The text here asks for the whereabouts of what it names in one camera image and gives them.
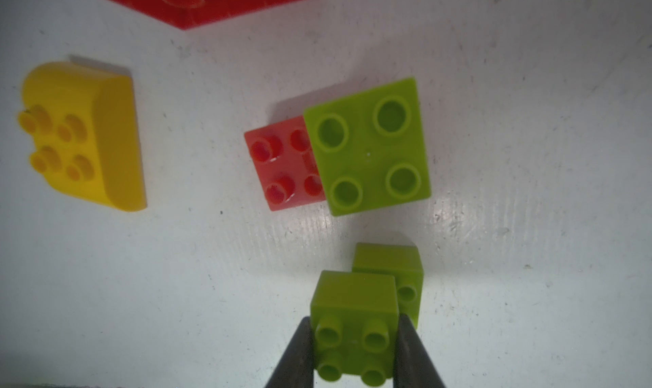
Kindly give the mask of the green lego brick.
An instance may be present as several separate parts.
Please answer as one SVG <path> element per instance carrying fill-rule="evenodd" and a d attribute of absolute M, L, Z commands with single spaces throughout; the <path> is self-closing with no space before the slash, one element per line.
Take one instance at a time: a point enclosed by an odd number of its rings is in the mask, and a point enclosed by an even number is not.
<path fill-rule="evenodd" d="M 323 380 L 357 375 L 378 387 L 392 378 L 400 317 L 392 276 L 324 270 L 310 309 L 314 367 Z"/>
<path fill-rule="evenodd" d="M 418 328 L 424 268 L 416 246 L 357 243 L 352 270 L 393 276 L 399 311 L 407 314 L 414 328 Z"/>
<path fill-rule="evenodd" d="M 431 196 L 414 78 L 309 107 L 303 117 L 333 216 Z"/>

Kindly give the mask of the green lego brick front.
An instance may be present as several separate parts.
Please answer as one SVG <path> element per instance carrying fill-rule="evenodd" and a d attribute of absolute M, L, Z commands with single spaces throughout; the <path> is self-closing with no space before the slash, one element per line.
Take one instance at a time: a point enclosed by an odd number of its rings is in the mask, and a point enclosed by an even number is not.
<path fill-rule="evenodd" d="M 314 367 L 323 380 L 357 375 L 378 387 L 392 378 L 400 317 L 392 276 L 324 270 L 310 309 Z"/>

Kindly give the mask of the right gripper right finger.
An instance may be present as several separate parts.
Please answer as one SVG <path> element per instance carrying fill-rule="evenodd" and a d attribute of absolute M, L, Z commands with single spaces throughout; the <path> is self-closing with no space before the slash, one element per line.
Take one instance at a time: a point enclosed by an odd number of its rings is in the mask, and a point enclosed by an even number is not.
<path fill-rule="evenodd" d="M 401 313 L 398 320 L 393 365 L 394 388 L 445 388 L 412 320 Z"/>

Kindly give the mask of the small red lego brick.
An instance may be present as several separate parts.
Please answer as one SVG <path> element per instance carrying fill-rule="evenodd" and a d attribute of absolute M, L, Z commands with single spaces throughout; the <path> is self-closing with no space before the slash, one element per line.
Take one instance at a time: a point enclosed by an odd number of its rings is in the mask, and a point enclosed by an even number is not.
<path fill-rule="evenodd" d="M 271 211 L 326 200 L 302 116 L 248 131 L 244 140 Z"/>

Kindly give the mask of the yellow long lego brick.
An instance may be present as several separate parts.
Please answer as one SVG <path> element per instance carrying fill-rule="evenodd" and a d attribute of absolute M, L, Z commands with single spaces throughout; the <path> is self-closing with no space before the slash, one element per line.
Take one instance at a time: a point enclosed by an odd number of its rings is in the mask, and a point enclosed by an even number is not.
<path fill-rule="evenodd" d="M 33 69 L 22 85 L 21 128 L 32 168 L 57 191 L 113 207 L 147 206 L 132 79 L 72 62 Z"/>

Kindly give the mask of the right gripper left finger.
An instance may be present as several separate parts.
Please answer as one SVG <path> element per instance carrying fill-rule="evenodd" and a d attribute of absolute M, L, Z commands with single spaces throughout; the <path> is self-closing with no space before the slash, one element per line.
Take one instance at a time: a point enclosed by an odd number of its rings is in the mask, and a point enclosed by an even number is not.
<path fill-rule="evenodd" d="M 300 321 L 265 387 L 314 388 L 313 336 L 309 316 Z"/>

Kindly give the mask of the green lego brick back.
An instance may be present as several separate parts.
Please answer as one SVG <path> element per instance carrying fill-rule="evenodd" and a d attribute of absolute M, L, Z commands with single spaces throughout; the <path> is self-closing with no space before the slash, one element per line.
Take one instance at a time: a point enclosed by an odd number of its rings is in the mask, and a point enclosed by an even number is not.
<path fill-rule="evenodd" d="M 309 107 L 303 117 L 333 216 L 431 196 L 414 78 Z"/>

